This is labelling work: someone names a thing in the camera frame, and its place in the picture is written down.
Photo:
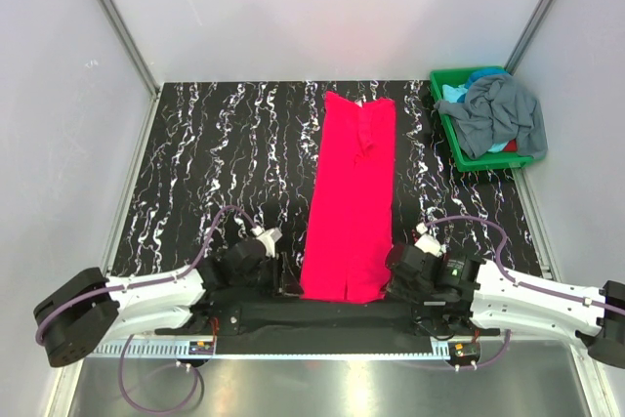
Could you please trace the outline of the red t shirt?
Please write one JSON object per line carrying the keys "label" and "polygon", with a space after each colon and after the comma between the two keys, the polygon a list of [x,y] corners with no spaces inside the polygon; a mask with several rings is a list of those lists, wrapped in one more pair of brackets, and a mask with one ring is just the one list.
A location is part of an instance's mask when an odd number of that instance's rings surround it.
{"label": "red t shirt", "polygon": [[329,92],[301,274],[307,300],[365,304],[390,279],[396,105]]}

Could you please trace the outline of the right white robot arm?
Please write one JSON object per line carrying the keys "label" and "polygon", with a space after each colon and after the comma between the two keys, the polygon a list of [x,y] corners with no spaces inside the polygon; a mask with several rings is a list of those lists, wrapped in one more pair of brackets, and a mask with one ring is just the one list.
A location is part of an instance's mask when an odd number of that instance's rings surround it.
{"label": "right white robot arm", "polygon": [[624,285],[558,283],[466,254],[394,246],[386,259],[389,297],[408,303],[426,333],[449,340],[476,331],[540,335],[582,347],[605,365],[624,365]]}

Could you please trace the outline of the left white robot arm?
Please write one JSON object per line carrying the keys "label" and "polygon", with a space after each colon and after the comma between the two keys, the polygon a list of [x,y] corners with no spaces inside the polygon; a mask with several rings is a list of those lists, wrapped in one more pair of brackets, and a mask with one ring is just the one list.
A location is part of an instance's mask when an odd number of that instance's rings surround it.
{"label": "left white robot arm", "polygon": [[49,365],[61,368],[132,334],[201,334],[220,320],[221,291],[299,297],[299,276],[275,244],[272,234],[248,237],[193,269],[127,277],[83,270],[35,307],[36,342]]}

